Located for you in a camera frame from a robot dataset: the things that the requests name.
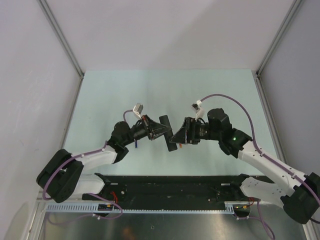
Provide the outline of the black remote control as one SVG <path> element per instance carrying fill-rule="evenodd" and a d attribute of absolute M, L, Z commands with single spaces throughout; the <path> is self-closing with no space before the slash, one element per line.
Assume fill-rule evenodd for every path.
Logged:
<path fill-rule="evenodd" d="M 171 128 L 170 120 L 167 115 L 162 115 L 159 117 L 159 121 L 162 125 L 166 125 L 167 127 Z M 176 151 L 178 149 L 176 143 L 170 142 L 171 138 L 173 137 L 172 129 L 164 133 L 164 139 L 167 145 L 167 149 L 169 152 Z"/>

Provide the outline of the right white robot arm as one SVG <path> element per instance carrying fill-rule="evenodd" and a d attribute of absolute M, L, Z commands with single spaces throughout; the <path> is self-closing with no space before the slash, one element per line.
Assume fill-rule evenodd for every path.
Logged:
<path fill-rule="evenodd" d="M 231 196 L 242 201 L 245 197 L 260 199 L 282 208 L 299 224 L 306 224 L 320 207 L 320 177 L 299 171 L 279 159 L 273 159 L 245 132 L 232 127 L 229 116 L 221 108 L 207 114 L 208 121 L 186 117 L 170 138 L 175 144 L 198 144 L 201 140 L 217 141 L 226 154 L 253 166 L 272 183 L 256 180 L 245 174 L 230 188 Z"/>

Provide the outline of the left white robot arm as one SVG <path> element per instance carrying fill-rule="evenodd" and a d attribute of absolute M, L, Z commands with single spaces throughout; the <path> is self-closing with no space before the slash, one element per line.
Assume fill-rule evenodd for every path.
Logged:
<path fill-rule="evenodd" d="M 111 188 L 98 174 L 87 172 L 122 161 L 129 153 L 128 145 L 143 138 L 153 141 L 171 129 L 143 115 L 133 126 L 125 121 L 117 122 L 110 139 L 101 148 L 78 154 L 58 150 L 36 178 L 42 188 L 42 198 L 62 203 L 73 196 L 94 194 L 100 200 L 107 199 Z"/>

